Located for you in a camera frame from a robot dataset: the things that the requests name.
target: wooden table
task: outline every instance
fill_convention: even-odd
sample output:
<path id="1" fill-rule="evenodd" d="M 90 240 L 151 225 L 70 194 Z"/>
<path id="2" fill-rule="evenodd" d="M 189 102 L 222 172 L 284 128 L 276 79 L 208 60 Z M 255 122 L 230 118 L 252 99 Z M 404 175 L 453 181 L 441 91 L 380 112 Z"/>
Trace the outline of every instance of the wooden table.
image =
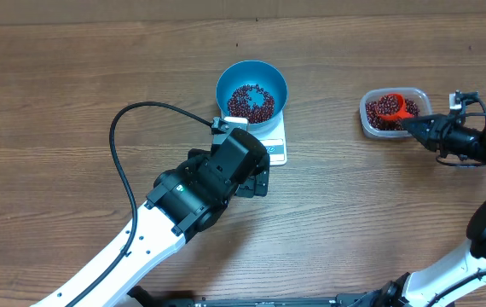
<path id="1" fill-rule="evenodd" d="M 421 88 L 439 113 L 456 89 L 486 101 L 486 14 L 0 27 L 0 306 L 53 292 L 129 220 L 108 149 L 115 113 L 155 100 L 211 119 L 219 75 L 245 59 L 289 84 L 289 162 L 266 198 L 232 201 L 143 287 L 209 299 L 363 292 L 465 239 L 486 168 L 367 139 L 357 109 L 367 91 L 395 86 Z M 200 124 L 152 108 L 117 132 L 138 200 L 210 142 Z M 460 301 L 484 305 L 486 287 Z"/>

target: blue bowl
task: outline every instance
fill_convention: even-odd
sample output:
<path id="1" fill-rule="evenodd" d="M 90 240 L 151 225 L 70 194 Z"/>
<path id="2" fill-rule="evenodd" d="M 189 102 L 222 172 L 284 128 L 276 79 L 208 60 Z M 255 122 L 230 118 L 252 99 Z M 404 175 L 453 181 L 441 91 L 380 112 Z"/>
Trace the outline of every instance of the blue bowl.
<path id="1" fill-rule="evenodd" d="M 283 75 L 277 68 L 262 61 L 241 61 L 235 63 L 220 76 L 217 83 L 217 104 L 223 117 L 229 116 L 228 100 L 235 90 L 243 85 L 258 84 L 268 91 L 275 101 L 274 114 L 271 119 L 262 123 L 251 124 L 250 131 L 255 134 L 267 133 L 273 130 L 281 120 L 281 111 L 288 99 L 288 87 Z M 250 93 L 252 103 L 263 104 L 261 94 Z"/>

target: red spoon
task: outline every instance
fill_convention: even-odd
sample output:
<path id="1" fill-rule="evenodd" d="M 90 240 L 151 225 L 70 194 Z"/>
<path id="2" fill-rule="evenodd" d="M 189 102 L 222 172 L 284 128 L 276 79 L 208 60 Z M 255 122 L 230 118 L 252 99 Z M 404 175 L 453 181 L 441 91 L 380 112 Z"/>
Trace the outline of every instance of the red spoon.
<path id="1" fill-rule="evenodd" d="M 395 97 L 396 100 L 398 101 L 398 112 L 389 114 L 389 115 L 383 115 L 378 112 L 378 105 L 376 104 L 376 113 L 378 116 L 380 116 L 383 120 L 388 120 L 388 121 L 397 121 L 400 119 L 411 119 L 413 117 L 412 114 L 406 112 L 406 99 L 402 97 L 400 94 L 389 94 L 387 96 L 390 97 Z"/>

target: container of beans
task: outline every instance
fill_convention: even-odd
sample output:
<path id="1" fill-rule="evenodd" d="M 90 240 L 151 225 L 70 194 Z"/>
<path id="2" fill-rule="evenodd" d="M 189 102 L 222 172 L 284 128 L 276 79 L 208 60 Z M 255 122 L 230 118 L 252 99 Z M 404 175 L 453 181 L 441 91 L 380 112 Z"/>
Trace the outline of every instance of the container of beans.
<path id="1" fill-rule="evenodd" d="M 263 61 L 241 61 L 218 79 L 217 104 L 222 116 L 249 119 L 250 132 L 263 135 L 281 121 L 288 99 L 283 75 Z"/>
<path id="2" fill-rule="evenodd" d="M 400 94 L 406 102 L 406 111 L 412 115 L 432 114 L 429 97 L 416 88 L 388 88 L 370 90 L 362 99 L 359 107 L 364 135 L 373 139 L 397 139 L 411 135 L 402 129 L 398 121 L 385 121 L 377 112 L 391 113 L 398 111 L 397 101 L 392 94 Z"/>

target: bowl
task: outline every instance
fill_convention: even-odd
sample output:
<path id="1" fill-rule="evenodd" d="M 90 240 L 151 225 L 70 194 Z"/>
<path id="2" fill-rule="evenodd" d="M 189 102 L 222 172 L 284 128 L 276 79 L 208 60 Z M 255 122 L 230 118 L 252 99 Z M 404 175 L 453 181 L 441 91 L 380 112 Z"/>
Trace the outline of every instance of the bowl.
<path id="1" fill-rule="evenodd" d="M 228 100 L 235 90 L 243 85 L 258 84 L 268 91 L 274 98 L 274 114 L 271 119 L 262 123 L 250 124 L 249 131 L 256 134 L 264 134 L 272 131 L 281 120 L 281 112 L 285 108 L 288 99 L 288 86 L 285 78 L 271 64 L 263 61 L 241 61 L 235 63 L 220 76 L 217 83 L 217 104 L 223 117 L 230 116 Z M 262 106 L 262 95 L 252 96 L 252 103 Z"/>
<path id="2" fill-rule="evenodd" d="M 370 90 L 362 99 L 359 106 L 361 113 L 361 123 L 364 135 L 373 139 L 399 139 L 405 137 L 411 137 L 405 130 L 391 131 L 391 130 L 377 130 L 368 123 L 368 117 L 366 115 L 366 105 L 371 101 L 378 101 L 379 98 L 388 94 L 400 94 L 406 99 L 411 99 L 419 107 L 419 115 L 426 116 L 432 114 L 431 102 L 429 97 L 416 88 L 385 88 L 378 90 Z"/>

